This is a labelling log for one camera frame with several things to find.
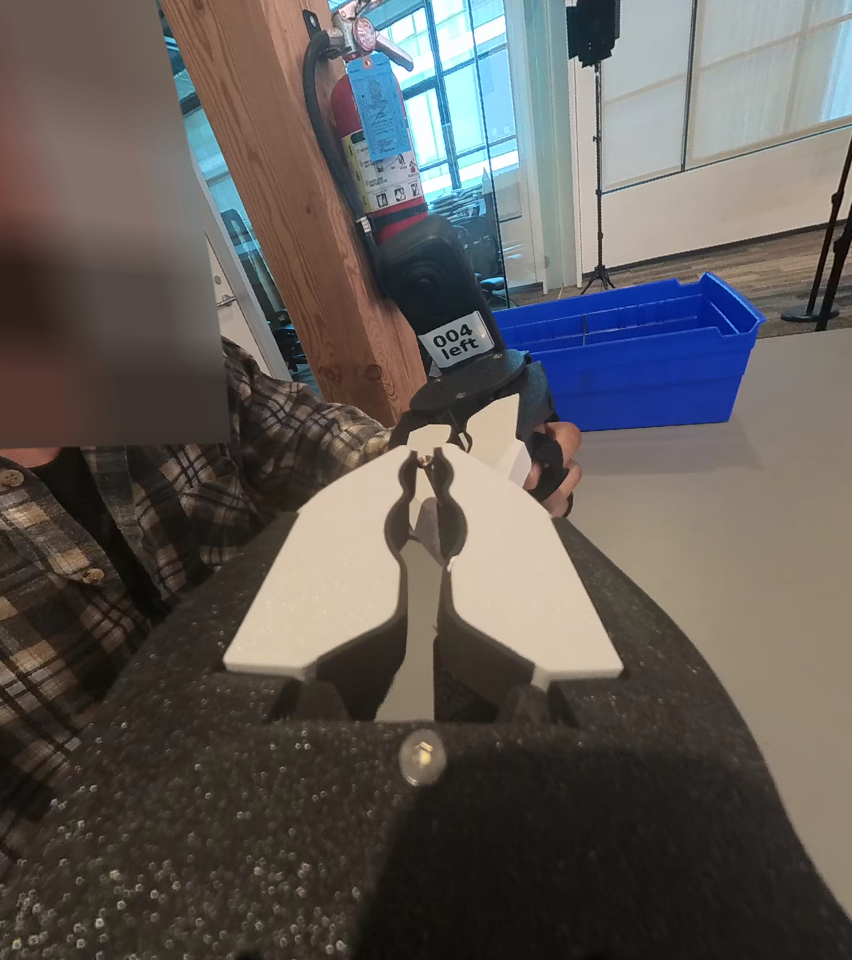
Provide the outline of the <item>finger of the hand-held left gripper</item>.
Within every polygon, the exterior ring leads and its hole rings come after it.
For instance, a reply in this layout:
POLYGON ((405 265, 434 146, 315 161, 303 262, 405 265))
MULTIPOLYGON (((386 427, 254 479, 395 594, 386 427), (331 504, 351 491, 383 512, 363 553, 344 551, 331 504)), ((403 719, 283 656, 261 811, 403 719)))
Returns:
POLYGON ((463 436, 447 423, 399 422, 389 439, 390 451, 408 448, 417 455, 432 455, 433 450, 443 445, 467 451, 463 436))
POLYGON ((498 398, 468 420, 469 454, 523 489, 531 471, 526 443, 517 436, 520 398, 498 398))

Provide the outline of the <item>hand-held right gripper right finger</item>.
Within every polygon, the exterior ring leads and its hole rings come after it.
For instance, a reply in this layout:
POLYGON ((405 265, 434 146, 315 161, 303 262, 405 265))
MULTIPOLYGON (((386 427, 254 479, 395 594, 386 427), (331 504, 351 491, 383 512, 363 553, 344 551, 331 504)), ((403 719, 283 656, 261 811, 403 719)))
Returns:
POLYGON ((458 447, 430 455, 430 553, 441 565, 433 642, 438 721, 570 715, 566 684, 624 662, 561 535, 520 486, 458 447))

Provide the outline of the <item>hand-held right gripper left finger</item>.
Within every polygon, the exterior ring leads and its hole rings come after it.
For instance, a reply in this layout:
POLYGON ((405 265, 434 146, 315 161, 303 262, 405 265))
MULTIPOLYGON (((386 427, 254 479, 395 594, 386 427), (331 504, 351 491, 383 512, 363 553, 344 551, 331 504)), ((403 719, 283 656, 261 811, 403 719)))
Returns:
POLYGON ((373 721, 403 664, 402 550, 418 458, 398 447, 324 487, 296 514, 224 669, 332 686, 350 718, 373 721))

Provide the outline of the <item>person's left forearm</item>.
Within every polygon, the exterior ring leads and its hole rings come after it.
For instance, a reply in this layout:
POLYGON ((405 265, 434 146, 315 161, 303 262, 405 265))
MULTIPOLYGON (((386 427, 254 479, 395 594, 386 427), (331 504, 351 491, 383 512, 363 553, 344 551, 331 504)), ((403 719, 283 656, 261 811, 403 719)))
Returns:
POLYGON ((230 456, 262 512, 297 510, 388 450, 390 428, 353 406, 323 401, 302 383, 264 374, 242 347, 221 343, 230 456))

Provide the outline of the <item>person's left hand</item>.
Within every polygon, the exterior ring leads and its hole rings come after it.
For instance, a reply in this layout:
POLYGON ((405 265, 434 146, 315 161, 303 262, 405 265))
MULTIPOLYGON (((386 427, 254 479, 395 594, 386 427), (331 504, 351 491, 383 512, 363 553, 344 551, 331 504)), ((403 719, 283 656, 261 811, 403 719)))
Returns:
POLYGON ((582 479, 582 468, 576 461, 582 443, 582 433, 573 423, 558 420, 542 424, 539 430, 555 440, 562 450, 567 474, 561 485, 544 501, 543 505, 551 517, 564 518, 572 509, 575 491, 582 479))

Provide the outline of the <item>red fire extinguisher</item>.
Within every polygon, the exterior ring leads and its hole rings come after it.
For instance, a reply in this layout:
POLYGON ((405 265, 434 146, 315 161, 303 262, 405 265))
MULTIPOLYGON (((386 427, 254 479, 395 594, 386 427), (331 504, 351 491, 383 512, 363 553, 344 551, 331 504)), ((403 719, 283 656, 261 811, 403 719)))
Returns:
POLYGON ((302 64, 307 114, 336 188, 369 250, 429 213, 413 144, 410 151, 387 160, 370 160, 346 76, 351 60, 373 52, 385 54, 392 67, 408 73, 415 66, 412 56, 373 24, 370 13, 379 6, 381 1, 343 3, 333 10, 327 30, 314 11, 302 9, 309 35, 302 64))

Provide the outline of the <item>blue plastic bin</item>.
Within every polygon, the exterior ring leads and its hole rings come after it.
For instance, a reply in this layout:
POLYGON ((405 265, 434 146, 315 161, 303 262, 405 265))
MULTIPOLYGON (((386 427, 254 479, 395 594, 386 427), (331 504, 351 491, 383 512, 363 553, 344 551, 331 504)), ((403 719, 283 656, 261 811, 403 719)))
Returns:
POLYGON ((509 347, 542 363, 559 418, 585 433, 728 422, 766 321, 710 272, 495 317, 509 347))

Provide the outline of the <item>blue inspection tag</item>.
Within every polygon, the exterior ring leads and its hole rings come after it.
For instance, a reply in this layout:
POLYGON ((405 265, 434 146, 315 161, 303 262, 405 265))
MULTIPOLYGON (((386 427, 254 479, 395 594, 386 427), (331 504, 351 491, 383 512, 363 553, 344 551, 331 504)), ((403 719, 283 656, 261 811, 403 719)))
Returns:
POLYGON ((381 52, 346 66, 360 126, 372 162, 383 162, 412 149, 402 91, 390 60, 381 52))

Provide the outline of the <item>black light panel on stand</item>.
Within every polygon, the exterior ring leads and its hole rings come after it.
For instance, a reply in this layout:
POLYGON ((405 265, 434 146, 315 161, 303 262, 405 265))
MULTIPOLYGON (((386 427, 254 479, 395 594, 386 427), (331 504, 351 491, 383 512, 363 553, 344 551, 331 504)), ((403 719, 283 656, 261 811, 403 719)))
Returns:
POLYGON ((605 292, 615 288, 609 269, 604 263, 603 217, 603 72, 602 65, 611 57, 621 36, 620 1, 576 1, 566 8, 567 51, 570 61, 578 61, 592 69, 595 88, 595 145, 596 161, 596 215, 597 263, 584 279, 579 292, 605 292))

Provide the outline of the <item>person's torso in plaid shirt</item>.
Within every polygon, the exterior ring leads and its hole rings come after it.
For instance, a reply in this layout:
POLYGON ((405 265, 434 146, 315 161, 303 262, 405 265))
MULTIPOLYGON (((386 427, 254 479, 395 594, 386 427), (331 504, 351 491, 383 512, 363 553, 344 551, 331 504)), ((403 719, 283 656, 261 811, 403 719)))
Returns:
POLYGON ((0 457, 0 883, 153 625, 314 491, 227 445, 0 457))

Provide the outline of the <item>wooden post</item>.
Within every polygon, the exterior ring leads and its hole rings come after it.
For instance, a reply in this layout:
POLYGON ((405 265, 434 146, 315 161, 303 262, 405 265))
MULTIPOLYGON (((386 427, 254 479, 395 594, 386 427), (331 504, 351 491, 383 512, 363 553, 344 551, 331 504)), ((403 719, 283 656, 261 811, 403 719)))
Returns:
POLYGON ((326 2, 164 1, 161 7, 322 396, 394 426, 427 376, 381 296, 304 100, 304 9, 326 2))

